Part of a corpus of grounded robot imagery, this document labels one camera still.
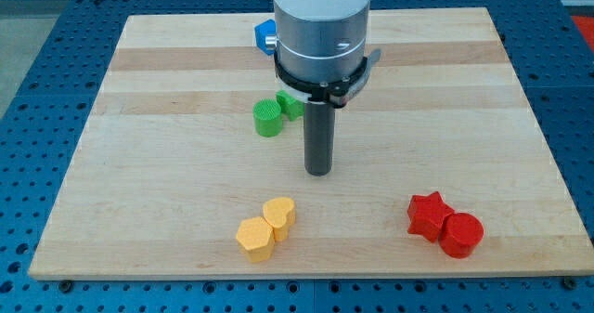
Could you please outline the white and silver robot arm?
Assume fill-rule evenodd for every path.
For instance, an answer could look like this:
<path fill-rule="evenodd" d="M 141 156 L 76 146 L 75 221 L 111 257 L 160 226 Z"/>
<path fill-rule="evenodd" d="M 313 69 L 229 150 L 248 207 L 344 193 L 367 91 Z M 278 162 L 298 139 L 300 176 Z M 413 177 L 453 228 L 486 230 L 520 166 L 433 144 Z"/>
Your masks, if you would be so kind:
<path fill-rule="evenodd" d="M 273 0 L 277 78 L 308 104 L 344 107 L 365 87 L 381 51 L 365 54 L 370 0 Z"/>

